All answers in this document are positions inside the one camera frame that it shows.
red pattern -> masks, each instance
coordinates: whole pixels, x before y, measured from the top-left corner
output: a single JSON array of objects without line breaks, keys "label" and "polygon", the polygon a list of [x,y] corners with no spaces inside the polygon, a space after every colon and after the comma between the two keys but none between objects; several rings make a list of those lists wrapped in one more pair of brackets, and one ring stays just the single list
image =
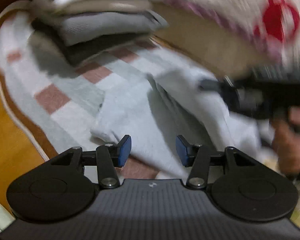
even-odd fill
[{"label": "red pattern", "polygon": [[[300,15],[297,9],[285,0],[268,0],[268,3],[269,5],[262,15],[262,23],[266,30],[266,36],[262,38],[266,40],[275,38],[282,44],[294,41],[297,30],[300,28]],[[288,30],[288,35],[285,35],[282,25],[284,8],[291,12],[294,23],[294,28]],[[253,34],[257,37],[262,36],[259,25],[254,27]]]},{"label": "red pattern", "polygon": [[18,61],[20,60],[22,57],[20,50],[15,50],[15,51],[11,51],[8,55],[7,55],[7,61],[8,63],[12,63],[14,61]]}]

white blanket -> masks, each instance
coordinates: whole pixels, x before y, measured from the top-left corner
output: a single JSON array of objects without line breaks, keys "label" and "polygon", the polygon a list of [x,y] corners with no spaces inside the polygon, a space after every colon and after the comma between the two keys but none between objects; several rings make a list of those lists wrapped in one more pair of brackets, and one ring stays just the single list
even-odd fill
[{"label": "white blanket", "polygon": [[[219,151],[234,146],[262,163],[275,158],[271,150],[261,147],[255,120],[229,113],[218,93],[198,90],[204,78],[215,79],[207,70],[191,67],[111,91],[91,132],[115,143],[131,135],[131,154],[162,171],[157,178],[188,175],[175,150],[178,134],[190,143],[213,147],[212,141]],[[271,137],[268,128],[266,123],[263,133]]]}]

blue gripper pad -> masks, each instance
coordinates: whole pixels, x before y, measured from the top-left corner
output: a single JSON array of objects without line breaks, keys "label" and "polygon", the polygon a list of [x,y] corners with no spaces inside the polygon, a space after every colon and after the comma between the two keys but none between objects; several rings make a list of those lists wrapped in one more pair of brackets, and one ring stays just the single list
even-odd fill
[{"label": "blue gripper pad", "polygon": [[131,151],[131,136],[125,135],[117,145],[119,156],[118,166],[123,167]]},{"label": "blue gripper pad", "polygon": [[189,163],[188,147],[184,145],[184,143],[178,136],[176,138],[176,150],[182,165],[187,166]]}]

round black base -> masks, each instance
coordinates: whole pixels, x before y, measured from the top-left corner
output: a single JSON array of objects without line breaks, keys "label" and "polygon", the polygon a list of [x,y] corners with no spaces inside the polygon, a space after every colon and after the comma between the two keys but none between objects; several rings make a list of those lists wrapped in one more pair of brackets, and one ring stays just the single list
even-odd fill
[{"label": "round black base", "polygon": [[251,222],[287,216],[298,202],[294,185],[261,165],[231,171],[212,185],[211,194],[224,211]]},{"label": "round black base", "polygon": [[95,198],[93,183],[67,166],[35,169],[12,182],[7,200],[20,219],[42,223],[67,219]]}]

wooden floor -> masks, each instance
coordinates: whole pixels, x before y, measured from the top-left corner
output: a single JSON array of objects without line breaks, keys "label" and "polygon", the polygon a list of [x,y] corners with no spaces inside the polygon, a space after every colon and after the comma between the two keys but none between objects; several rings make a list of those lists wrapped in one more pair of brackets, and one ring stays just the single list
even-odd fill
[{"label": "wooden floor", "polygon": [[43,163],[28,137],[10,119],[0,99],[0,203],[10,211],[6,200],[9,184]]}]

